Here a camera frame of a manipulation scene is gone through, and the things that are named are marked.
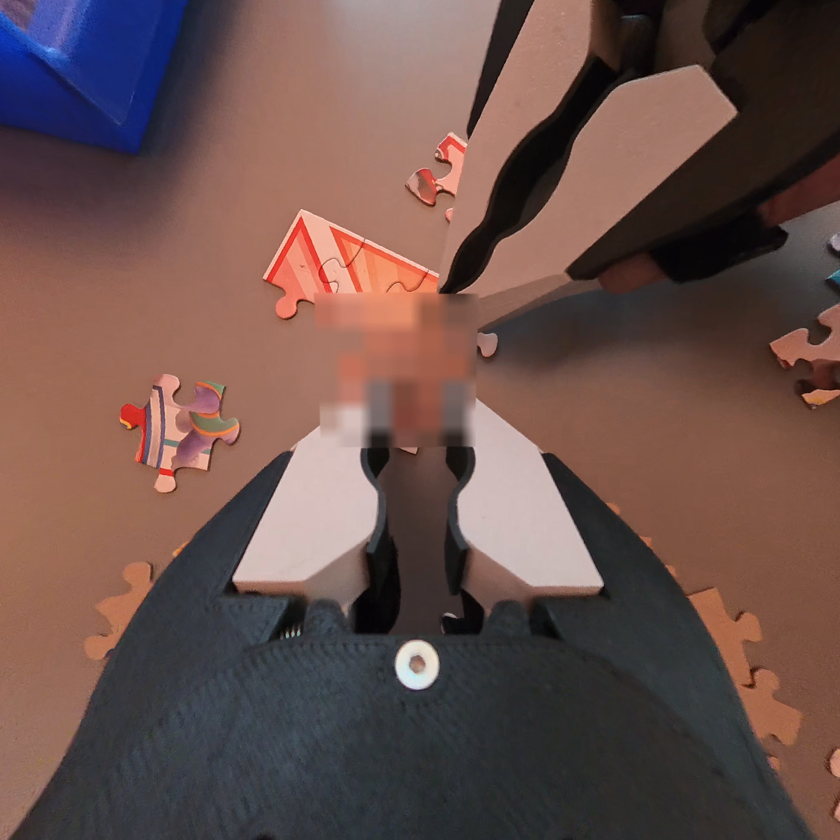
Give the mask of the grey desk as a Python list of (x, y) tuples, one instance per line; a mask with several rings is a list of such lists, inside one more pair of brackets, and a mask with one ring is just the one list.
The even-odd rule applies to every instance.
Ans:
[[(466, 128), (494, 2), (197, 2), (141, 155), (2, 129), (2, 838), (63, 757), (102, 664), (100, 600), (160, 572), (319, 421), (313, 307), (262, 279), (305, 208), (437, 270), (448, 201), (404, 188)], [(749, 662), (803, 715), (766, 741), (838, 838), (838, 402), (811, 409), (769, 342), (836, 300), (838, 205), (786, 246), (685, 287), (563, 299), (503, 324), (478, 396), (653, 542), (689, 591), (759, 618)], [(224, 386), (239, 423), (154, 488), (154, 381)]]

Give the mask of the red striped joined puzzle section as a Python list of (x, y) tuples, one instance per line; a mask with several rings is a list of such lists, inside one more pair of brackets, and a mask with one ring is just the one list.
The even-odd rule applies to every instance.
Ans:
[(283, 238), (264, 281), (282, 290), (276, 315), (289, 320), (316, 296), (362, 292), (435, 293), (438, 274), (304, 209)]

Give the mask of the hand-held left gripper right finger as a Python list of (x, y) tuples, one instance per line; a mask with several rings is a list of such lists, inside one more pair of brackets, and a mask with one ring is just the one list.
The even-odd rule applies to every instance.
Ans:
[(448, 447), (445, 569), (485, 613), (504, 601), (597, 595), (603, 579), (537, 445), (476, 401), (471, 445)]

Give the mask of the blue plastic bin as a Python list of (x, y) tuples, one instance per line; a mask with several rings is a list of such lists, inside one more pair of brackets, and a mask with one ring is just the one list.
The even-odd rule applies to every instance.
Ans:
[(2, 124), (137, 154), (187, 5), (1, 2)]

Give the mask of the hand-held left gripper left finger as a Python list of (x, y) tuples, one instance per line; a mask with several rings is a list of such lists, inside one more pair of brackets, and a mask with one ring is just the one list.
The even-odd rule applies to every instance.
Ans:
[(379, 476), (388, 448), (298, 442), (233, 574), (238, 592), (331, 600), (358, 632), (389, 632), (401, 604), (397, 549)]

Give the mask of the person's right hand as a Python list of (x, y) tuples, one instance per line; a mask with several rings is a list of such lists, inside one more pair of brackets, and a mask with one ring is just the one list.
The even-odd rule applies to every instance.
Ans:
[(661, 280), (684, 284), (779, 249), (787, 239), (782, 225), (839, 198), (839, 159), (824, 164), (798, 183), (772, 196), (730, 223), (621, 260), (600, 276), (613, 293), (634, 291)]

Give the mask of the jigsaw puzzle pieces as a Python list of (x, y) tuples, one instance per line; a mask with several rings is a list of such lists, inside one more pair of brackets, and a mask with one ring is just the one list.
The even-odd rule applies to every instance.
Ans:
[[(398, 292), (362, 292), (348, 293), (350, 295), (370, 295), (378, 293), (394, 297)], [(411, 296), (422, 293), (405, 292)], [(150, 397), (144, 406), (125, 404), (121, 407), (119, 420), (128, 429), (138, 428), (141, 441), (136, 454), (139, 463), (151, 466), (158, 471), (154, 488), (159, 492), (170, 492), (176, 488), (175, 472), (178, 469), (206, 469), (212, 447), (217, 440), (227, 445), (233, 444), (239, 436), (238, 420), (228, 420), (220, 416), (224, 396), (224, 386), (210, 381), (200, 381), (194, 387), (194, 399), (190, 403), (180, 403), (176, 398), (181, 383), (170, 374), (159, 376), (153, 383)], [(246, 536), (244, 551), (247, 548), (250, 535)], [(243, 553), (237, 555), (236, 561), (242, 559)], [(260, 593), (239, 592), (234, 584), (234, 595), (253, 598)], [(485, 612), (467, 593), (461, 592), (467, 598), (466, 619), (481, 623)], [(289, 595), (278, 596), (284, 601), (289, 610), (280, 618), (278, 628), (283, 637), (296, 637), (303, 630), (303, 608), (312, 603), (305, 603), (302, 599)], [(346, 613), (342, 607), (331, 600), (323, 600), (338, 606), (344, 616), (350, 619), (350, 628), (356, 629), (355, 618)]]

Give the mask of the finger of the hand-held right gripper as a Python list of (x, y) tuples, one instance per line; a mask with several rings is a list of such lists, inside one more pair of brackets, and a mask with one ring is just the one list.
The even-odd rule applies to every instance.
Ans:
[(548, 201), (574, 136), (620, 80), (620, 25), (616, 2), (500, 2), (439, 270), (444, 293), (476, 282)]
[(466, 294), (487, 329), (564, 294), (568, 268), (737, 111), (699, 66), (631, 80), (576, 135), (548, 202), (494, 248)]

